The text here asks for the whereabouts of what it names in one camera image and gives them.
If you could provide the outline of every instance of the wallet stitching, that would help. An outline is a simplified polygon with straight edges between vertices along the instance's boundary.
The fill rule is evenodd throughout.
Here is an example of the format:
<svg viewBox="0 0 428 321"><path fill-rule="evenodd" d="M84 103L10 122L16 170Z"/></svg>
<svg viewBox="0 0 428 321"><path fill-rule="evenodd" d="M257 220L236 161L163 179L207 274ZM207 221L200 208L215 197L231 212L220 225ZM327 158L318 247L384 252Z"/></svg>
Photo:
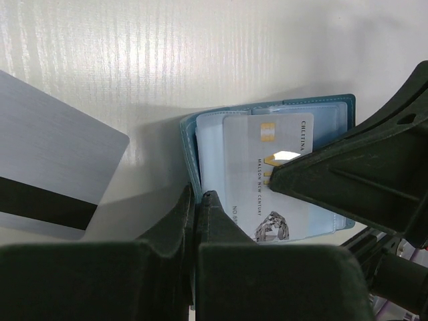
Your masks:
<svg viewBox="0 0 428 321"><path fill-rule="evenodd" d="M187 127L186 127L186 137L187 137L187 142L189 143L189 144L191 144L191 140L190 140L190 135L189 135L189 132L188 132L188 129L189 129L189 127L191 126L191 125L193 125L194 123L196 123L196 119L195 120L193 120L192 122L190 122L188 125L187 125ZM193 155L193 151L192 151L192 149L191 148L188 148L188 151L189 151L189 153L190 153L190 157L191 157L191 160L192 160L192 162L193 162L193 166L197 169L198 168L198 166L197 166L197 163L196 163L196 159L195 159L195 156ZM201 187L200 187L200 185L201 185L201 183L199 182L199 184L197 184L196 183L196 178L195 178L195 176L196 176L196 174L195 173L193 173L193 172L191 172L191 179L193 179L193 184L194 184L194 186L196 186L196 188L197 188L197 194L201 194Z"/></svg>
<svg viewBox="0 0 428 321"><path fill-rule="evenodd" d="M198 117L200 117L200 116L202 116L202 117L208 117L208 116L212 116L212 115L222 115L222 114L240 114L240 112L243 112L244 110L247 110L247 109L223 110L223 111L220 111L220 112L208 112L206 114L198 115Z"/></svg>
<svg viewBox="0 0 428 321"><path fill-rule="evenodd" d="M256 106L253 108L249 108L249 109L260 109L260 108L272 108L272 107L278 107L278 106L292 106L292 105L302 105L302 104L311 104L313 102L333 102L333 101L344 101L344 100L349 100L350 105L351 105L351 118L352 120L354 120L354 104L352 103L352 99L349 97L337 97L337 98L329 98L329 99L314 99L314 100L304 100L302 102L282 102L281 104L275 104L275 105L271 105L271 106ZM318 108L329 108L327 106L321 106Z"/></svg>
<svg viewBox="0 0 428 321"><path fill-rule="evenodd" d="M337 226L336 226L336 214L334 213L333 214L333 233L336 231L336 228L337 228Z"/></svg>
<svg viewBox="0 0 428 321"><path fill-rule="evenodd" d="M336 109L336 107L333 107L333 106L321 106L321 107L317 107L317 109L321 109L321 108L334 108L334 109ZM302 107L301 106L293 106L293 107L290 107L288 109L302 109ZM339 129L339 113L337 113L337 115L336 115L336 124L335 124L334 130L338 130L338 129Z"/></svg>

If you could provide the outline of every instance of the leather wallet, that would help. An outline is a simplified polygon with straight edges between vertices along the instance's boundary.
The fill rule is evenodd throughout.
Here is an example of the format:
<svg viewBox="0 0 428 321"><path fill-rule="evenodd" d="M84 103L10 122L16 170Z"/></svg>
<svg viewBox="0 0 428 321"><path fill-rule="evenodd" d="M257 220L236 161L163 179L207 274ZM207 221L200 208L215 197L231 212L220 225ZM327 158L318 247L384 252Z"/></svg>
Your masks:
<svg viewBox="0 0 428 321"><path fill-rule="evenodd" d="M311 113L314 116L314 139L313 149L332 142L340 135L347 132L355 125L355 96L344 94L337 96L324 96L304 99L280 100L276 102L262 102L246 104L241 106L230 106L216 108L189 115L181 120L180 129L183 142L183 150L189 172L195 202L200 203L203 194L206 192L201 185L201 166L199 164L199 151L197 146L197 118L202 114L292 114ZM335 215L343 222L339 223L338 229L349 229L354 226L353 220ZM311 225L317 226L318 222L312 221Z"/></svg>

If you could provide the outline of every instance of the brushed metal card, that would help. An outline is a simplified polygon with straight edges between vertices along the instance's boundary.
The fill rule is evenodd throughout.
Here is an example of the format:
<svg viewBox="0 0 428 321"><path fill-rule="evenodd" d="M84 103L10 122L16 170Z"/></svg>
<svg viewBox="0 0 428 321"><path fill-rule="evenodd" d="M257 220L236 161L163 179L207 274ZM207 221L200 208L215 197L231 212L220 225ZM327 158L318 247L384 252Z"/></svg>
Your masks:
<svg viewBox="0 0 428 321"><path fill-rule="evenodd" d="M6 213L38 219L23 202L42 206L38 213L43 213L40 204L49 207L49 199L56 199L55 209L48 208L49 215L39 219L61 224L49 210L57 213L64 200L69 209L58 216L79 215L70 210L74 200L92 211L128 143L127 135L0 71L0 185L2 193L10 194L0 195L0 212L7 208L12 210ZM37 191L45 199L35 202ZM82 229L86 221L68 226Z"/></svg>

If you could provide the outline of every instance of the black plastic bracket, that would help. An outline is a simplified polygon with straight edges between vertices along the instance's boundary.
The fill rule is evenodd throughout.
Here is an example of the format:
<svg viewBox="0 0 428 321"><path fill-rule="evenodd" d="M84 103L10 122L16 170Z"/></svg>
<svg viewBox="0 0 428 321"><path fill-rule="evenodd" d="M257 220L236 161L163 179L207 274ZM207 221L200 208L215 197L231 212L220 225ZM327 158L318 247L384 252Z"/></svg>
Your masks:
<svg viewBox="0 0 428 321"><path fill-rule="evenodd" d="M364 277L349 251L258 246L227 216L215 191L192 207L187 187L175 208L139 239L152 250L151 309L159 310L163 320L185 320L192 297L197 319L203 321L262 320L266 315L374 320Z"/></svg>
<svg viewBox="0 0 428 321"><path fill-rule="evenodd" d="M428 62L366 122L276 168L270 187L428 246Z"/></svg>

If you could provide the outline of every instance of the white corrugated surface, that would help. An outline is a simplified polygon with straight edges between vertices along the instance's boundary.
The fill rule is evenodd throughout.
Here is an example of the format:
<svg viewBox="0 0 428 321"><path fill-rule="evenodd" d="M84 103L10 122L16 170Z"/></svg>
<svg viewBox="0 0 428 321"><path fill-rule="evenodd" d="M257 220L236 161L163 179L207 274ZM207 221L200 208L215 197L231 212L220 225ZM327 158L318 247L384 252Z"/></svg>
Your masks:
<svg viewBox="0 0 428 321"><path fill-rule="evenodd" d="M187 181L181 116L351 92L361 121L428 59L427 13L426 0L0 0L0 69L130 136L85 239L132 239ZM0 229L0 243L45 240Z"/></svg>

